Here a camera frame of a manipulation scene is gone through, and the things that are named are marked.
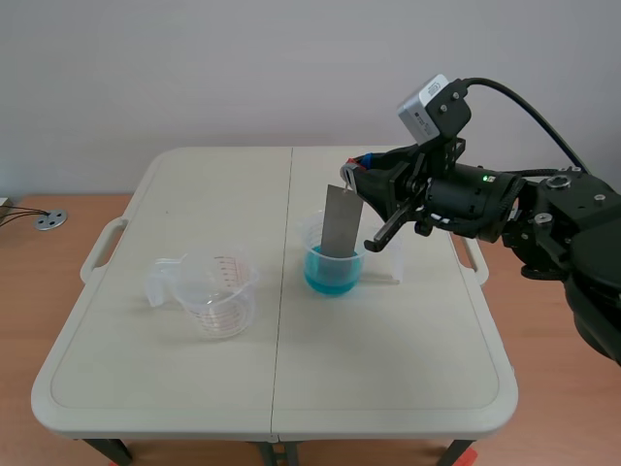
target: table seam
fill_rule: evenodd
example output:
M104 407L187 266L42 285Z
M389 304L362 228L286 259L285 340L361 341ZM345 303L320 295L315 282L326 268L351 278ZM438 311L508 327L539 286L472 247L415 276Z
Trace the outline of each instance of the table seam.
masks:
M278 323L276 334L276 354L274 357L274 383L272 385L272 412L270 414L270 435L274 435L274 403L276 399L276 373L278 366L278 342L280 340L280 314L282 313L282 288L284 286L284 257L287 251L287 227L289 225L289 202L291 201L291 176L293 174L293 149L291 148L291 154L289 158L289 186L287 188L287 209L284 219L284 245L282 246L282 272L280 275L280 300L278 302Z

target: table handle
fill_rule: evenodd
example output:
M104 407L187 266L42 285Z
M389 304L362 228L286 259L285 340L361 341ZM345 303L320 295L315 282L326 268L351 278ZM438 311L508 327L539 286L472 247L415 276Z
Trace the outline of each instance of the table handle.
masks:
M95 246L93 246L93 249L88 254L88 257L80 269L80 278L84 283L86 283L92 271L97 267L100 267L98 264L101 264L102 258L113 244L114 233L123 231L127 226L127 222L127 218L115 218L104 226L103 230L101 230L99 238L97 238L97 241L95 242Z
M472 238L462 238L462 240L464 241L470 263L473 265L476 280L480 286L483 286L485 282L487 282L487 279L489 279L489 269L487 268L487 263L478 245L478 241Z

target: white folding table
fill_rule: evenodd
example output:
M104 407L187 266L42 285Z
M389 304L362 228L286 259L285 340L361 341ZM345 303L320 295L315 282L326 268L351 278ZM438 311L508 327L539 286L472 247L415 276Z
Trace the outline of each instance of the white folding table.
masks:
M402 284L339 298L304 284L296 224L322 207L349 158L388 148L191 148L157 157L127 210L102 231L85 286L35 381L48 429L120 465L119 440L451 438L441 464L513 414L517 385L476 271L449 236L403 235ZM105 265L114 233L124 230ZM244 245L260 274L258 316L205 342L174 303L151 309L148 265L193 246Z

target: metal plate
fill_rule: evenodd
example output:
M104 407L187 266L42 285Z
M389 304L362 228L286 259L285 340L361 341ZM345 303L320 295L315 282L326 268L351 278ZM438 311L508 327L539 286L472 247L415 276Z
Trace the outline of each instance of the metal plate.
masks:
M360 226L363 201L355 192L328 184L321 233L321 253L328 257L352 257Z
M34 222L35 228L41 231L52 230L67 220L67 211L54 209L48 216L38 216Z

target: clear plastic cup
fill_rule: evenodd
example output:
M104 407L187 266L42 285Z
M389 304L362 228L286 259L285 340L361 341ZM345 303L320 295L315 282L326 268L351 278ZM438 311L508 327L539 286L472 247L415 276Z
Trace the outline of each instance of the clear plastic cup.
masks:
M307 218L300 226L300 234L306 249L304 277L312 289L322 294L338 296L350 291L362 273L366 250L364 235L358 234L354 255L336 258L321 253L323 212Z
M158 259L145 285L148 302L161 306L172 296L207 338L227 338L245 330L255 314L258 273L241 250L195 250L181 259Z

